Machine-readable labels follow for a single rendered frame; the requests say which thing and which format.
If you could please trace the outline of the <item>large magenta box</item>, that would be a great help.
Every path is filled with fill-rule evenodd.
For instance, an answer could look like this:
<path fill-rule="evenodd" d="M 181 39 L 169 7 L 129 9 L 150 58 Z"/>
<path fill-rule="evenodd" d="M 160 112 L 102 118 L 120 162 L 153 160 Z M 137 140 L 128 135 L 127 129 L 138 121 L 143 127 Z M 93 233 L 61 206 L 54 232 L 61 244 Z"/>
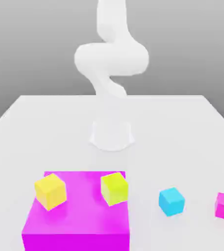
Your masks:
<path fill-rule="evenodd" d="M 25 251 L 129 251 L 127 202 L 108 206 L 100 178 L 109 171 L 56 171 L 67 201 L 47 211 L 34 200 L 22 230 Z"/>

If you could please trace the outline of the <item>small cyan cube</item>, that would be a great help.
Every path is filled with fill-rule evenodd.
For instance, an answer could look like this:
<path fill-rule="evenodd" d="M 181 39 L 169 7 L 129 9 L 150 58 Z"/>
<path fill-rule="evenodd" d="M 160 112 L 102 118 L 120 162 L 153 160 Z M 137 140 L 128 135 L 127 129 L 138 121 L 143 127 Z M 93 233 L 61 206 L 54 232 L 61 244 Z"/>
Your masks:
<path fill-rule="evenodd" d="M 182 213 L 185 206 L 185 198 L 175 188 L 160 191 L 158 204 L 166 216 Z"/>

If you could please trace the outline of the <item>small yellow cube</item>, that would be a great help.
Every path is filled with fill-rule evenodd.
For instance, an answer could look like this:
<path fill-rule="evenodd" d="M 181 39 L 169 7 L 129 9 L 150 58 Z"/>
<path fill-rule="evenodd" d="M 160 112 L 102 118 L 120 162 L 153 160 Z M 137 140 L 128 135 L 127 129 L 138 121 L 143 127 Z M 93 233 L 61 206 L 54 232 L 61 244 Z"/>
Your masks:
<path fill-rule="evenodd" d="M 66 184 L 52 173 L 34 183 L 37 201 L 50 211 L 67 200 Z"/>

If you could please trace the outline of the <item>small lime cube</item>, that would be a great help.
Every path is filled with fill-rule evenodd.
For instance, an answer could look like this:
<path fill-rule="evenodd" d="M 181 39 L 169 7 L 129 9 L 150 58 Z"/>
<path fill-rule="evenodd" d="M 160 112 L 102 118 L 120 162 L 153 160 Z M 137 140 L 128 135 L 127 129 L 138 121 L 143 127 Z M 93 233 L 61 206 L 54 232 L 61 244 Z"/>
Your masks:
<path fill-rule="evenodd" d="M 102 176 L 100 178 L 100 191 L 108 206 L 114 206 L 128 200 L 128 182 L 121 172 Z"/>

